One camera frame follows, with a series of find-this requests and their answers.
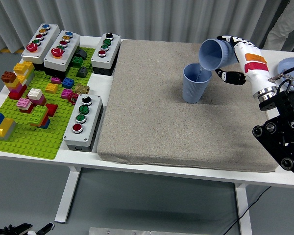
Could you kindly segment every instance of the yellow lego brick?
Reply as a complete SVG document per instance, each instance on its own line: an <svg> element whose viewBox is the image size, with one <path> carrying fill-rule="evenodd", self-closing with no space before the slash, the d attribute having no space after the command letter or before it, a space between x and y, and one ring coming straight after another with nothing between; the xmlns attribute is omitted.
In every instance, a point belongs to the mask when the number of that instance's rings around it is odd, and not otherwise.
<svg viewBox="0 0 294 235"><path fill-rule="evenodd" d="M26 78L24 75L17 75L16 78L19 80L19 82L23 85L25 82Z"/></svg>
<svg viewBox="0 0 294 235"><path fill-rule="evenodd" d="M23 74L26 72L26 70L27 70L27 66L25 64L20 64L20 63L17 63L13 68L13 71L16 74Z"/></svg>
<svg viewBox="0 0 294 235"><path fill-rule="evenodd" d="M19 86L20 81L18 79L15 79L14 82L12 83L7 83L5 82L4 84L8 87L8 88L16 88Z"/></svg>
<svg viewBox="0 0 294 235"><path fill-rule="evenodd" d="M32 72L35 68L32 62L29 61L24 61L23 65L26 65L28 68L28 72Z"/></svg>
<svg viewBox="0 0 294 235"><path fill-rule="evenodd" d="M48 85L45 88L45 91L47 93L56 94L58 90L58 84L48 83Z"/></svg>
<svg viewBox="0 0 294 235"><path fill-rule="evenodd" d="M13 123L14 120L7 117L2 121L2 123L0 124L0 138L4 138Z"/></svg>

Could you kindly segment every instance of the blue plastic cup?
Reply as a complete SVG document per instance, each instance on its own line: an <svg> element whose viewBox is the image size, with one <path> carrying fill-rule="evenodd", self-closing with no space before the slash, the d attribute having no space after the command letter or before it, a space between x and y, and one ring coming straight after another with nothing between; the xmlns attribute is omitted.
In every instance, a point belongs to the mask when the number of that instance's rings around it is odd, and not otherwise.
<svg viewBox="0 0 294 235"><path fill-rule="evenodd" d="M183 99L187 103L197 103L208 86L211 77L211 71L204 70L199 63L185 66L183 70Z"/></svg>
<svg viewBox="0 0 294 235"><path fill-rule="evenodd" d="M218 39L204 41L199 49L198 57L201 66L209 71L237 63L231 44Z"/></svg>

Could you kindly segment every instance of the red label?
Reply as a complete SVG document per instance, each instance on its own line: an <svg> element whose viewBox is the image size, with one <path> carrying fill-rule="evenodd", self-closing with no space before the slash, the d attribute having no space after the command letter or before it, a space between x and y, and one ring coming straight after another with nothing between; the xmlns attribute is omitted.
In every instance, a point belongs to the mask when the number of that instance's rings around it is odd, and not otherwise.
<svg viewBox="0 0 294 235"><path fill-rule="evenodd" d="M248 70L265 70L265 71L269 71L266 64L258 63L258 62L250 62L250 63L245 64L245 73L247 73Z"/></svg>

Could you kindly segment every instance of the person's leg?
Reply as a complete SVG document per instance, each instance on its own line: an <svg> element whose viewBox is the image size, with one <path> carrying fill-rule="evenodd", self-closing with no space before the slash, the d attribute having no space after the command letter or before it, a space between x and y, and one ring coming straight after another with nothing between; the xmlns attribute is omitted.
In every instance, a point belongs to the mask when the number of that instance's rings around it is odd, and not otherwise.
<svg viewBox="0 0 294 235"><path fill-rule="evenodd" d="M294 30L294 0L291 0L269 32L263 49L281 50L289 33Z"/></svg>

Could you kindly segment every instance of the lego baseplate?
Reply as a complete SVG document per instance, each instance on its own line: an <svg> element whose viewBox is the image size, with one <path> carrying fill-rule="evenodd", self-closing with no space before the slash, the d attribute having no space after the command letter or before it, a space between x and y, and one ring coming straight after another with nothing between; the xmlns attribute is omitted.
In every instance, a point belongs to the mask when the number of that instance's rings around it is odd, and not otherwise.
<svg viewBox="0 0 294 235"><path fill-rule="evenodd" d="M87 58L81 66L87 69L91 68L90 59L95 51L93 48L80 47L87 52ZM76 77L79 68L68 67L66 76L74 79L75 84L80 83L86 86L92 74L92 70L88 70L85 78ZM34 71L34 78L28 85L22 97L26 97L31 88L41 89L46 97L47 104L57 104L58 109L53 117L50 117L50 125L47 129L37 128L28 124L30 114L21 113L16 106L17 100L9 97L0 107L0 113L7 118L13 118L16 127L12 132L9 140L0 140L0 151L15 154L22 154L32 157L54 159L61 145L63 134L71 117L74 106L65 99L61 98L64 87L59 85L59 89L55 94L45 92L45 88L50 83L51 76L46 75L43 71Z"/></svg>

